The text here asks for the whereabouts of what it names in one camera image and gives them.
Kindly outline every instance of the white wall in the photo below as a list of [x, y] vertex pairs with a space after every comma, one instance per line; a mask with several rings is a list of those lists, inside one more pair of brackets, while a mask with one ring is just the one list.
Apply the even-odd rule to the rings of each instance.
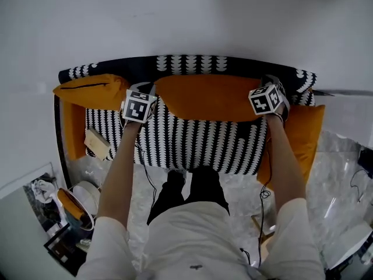
[[248, 57], [373, 90], [373, 0], [0, 0], [0, 188], [52, 162], [61, 69], [154, 54]]
[[22, 188], [0, 200], [0, 271], [6, 279], [74, 279], [43, 247], [47, 241]]

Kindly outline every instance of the white cloth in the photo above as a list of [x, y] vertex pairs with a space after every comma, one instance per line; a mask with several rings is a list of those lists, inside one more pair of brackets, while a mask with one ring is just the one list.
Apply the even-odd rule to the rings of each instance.
[[101, 217], [77, 277], [79, 279], [324, 279], [309, 229], [304, 199], [279, 211], [269, 255], [259, 271], [246, 264], [233, 242], [227, 211], [214, 202], [193, 202], [171, 208], [149, 225], [149, 239], [136, 275], [126, 230]]

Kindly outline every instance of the marble floor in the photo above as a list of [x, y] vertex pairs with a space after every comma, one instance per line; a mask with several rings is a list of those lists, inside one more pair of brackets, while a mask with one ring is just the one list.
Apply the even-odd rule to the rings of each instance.
[[[322, 251], [326, 244], [338, 238], [344, 231], [363, 219], [373, 219], [373, 182], [362, 171], [354, 178], [354, 184], [364, 193], [358, 202], [356, 188], [350, 187], [350, 179], [359, 169], [357, 164], [360, 145], [349, 139], [322, 131], [315, 161], [307, 184], [308, 213], [315, 243]], [[68, 163], [72, 182], [93, 181], [100, 185], [104, 181], [110, 162], [101, 162], [88, 156]], [[148, 167], [158, 193], [166, 180], [161, 168]], [[191, 175], [188, 174], [184, 197], [188, 196]], [[259, 231], [251, 215], [261, 212], [259, 192], [261, 185], [256, 176], [233, 176], [220, 174], [226, 200], [231, 212], [231, 228], [237, 245], [250, 253], [251, 262], [258, 261]], [[138, 266], [147, 240], [146, 219], [152, 204], [153, 189], [148, 183], [142, 166], [135, 165], [133, 195], [129, 215], [129, 245]], [[273, 194], [264, 201], [266, 215], [273, 212]]]

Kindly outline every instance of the white box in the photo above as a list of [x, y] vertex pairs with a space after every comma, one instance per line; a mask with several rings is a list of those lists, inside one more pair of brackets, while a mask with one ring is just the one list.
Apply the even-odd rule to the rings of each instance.
[[122, 117], [138, 123], [146, 123], [152, 117], [156, 104], [156, 96], [127, 89], [126, 100], [122, 103]]
[[249, 100], [256, 115], [273, 113], [282, 102], [275, 85], [250, 90]]

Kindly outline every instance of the black pants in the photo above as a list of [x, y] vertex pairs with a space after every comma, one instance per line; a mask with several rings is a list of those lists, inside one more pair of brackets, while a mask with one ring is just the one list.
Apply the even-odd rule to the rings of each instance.
[[225, 208], [229, 214], [228, 203], [224, 197], [218, 173], [207, 166], [199, 167], [192, 173], [191, 193], [186, 200], [184, 200], [181, 194], [181, 190], [185, 184], [182, 174], [176, 171], [168, 173], [167, 181], [162, 185], [162, 191], [159, 193], [158, 200], [150, 210], [150, 215], [147, 219], [148, 225], [164, 211], [196, 201], [216, 202]]

